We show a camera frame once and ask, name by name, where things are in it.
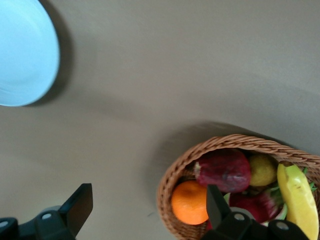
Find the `lemon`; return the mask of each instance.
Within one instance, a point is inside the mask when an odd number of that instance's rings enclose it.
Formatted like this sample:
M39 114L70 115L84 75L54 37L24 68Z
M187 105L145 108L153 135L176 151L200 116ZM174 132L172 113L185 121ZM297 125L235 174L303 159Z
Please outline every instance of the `lemon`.
M248 160L251 170L251 186L266 186L277 180L278 163L273 157L266 154L256 154L249 157Z

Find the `light blue plate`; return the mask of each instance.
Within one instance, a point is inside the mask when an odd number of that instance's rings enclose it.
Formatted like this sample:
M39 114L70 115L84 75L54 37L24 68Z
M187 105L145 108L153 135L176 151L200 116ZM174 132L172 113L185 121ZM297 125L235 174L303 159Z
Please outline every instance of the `light blue plate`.
M52 86L60 61L51 19L38 0L0 0L0 105L31 104Z

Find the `orange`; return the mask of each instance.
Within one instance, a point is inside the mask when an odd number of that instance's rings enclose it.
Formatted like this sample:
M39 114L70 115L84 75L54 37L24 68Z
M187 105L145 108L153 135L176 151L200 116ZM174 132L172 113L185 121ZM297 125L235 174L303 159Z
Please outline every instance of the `orange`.
M202 224L209 219L207 188L196 180L179 184L172 193L172 211L177 219L189 225Z

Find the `red fruit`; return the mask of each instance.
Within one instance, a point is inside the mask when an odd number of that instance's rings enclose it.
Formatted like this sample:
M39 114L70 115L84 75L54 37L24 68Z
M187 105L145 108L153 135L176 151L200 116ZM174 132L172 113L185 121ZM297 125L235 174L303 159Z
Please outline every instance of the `red fruit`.
M232 193L229 198L230 207L248 210L258 223L274 219L280 213L283 204L279 190L267 189L255 196Z
M234 148L210 151L194 166L194 174L203 186L217 185L223 193L239 193L250 184L250 164L246 156Z
M209 231L209 230L211 230L211 229L213 229L213 228L212 228L212 225L211 225L210 220L208 220L208 221L206 221L206 228L205 228L205 230L206 230L206 231Z

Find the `green leaf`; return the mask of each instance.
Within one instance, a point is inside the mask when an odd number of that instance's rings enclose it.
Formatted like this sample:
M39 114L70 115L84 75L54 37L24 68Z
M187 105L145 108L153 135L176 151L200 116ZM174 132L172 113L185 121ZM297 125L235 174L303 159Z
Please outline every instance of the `green leaf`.
M226 201L226 203L229 205L229 201L230 201L230 192L227 193L226 195L223 196L224 200Z
M308 168L304 167L303 170L302 170L302 172L304 173L304 175L306 175L307 172L308 172Z
M270 190L271 190L271 192L273 192L273 191L278 190L279 188L280 188L279 186L275 186L275 187L271 188Z
M310 182L309 186L311 188L311 191L314 192L315 190L317 190L317 187L315 187L315 183L314 182Z

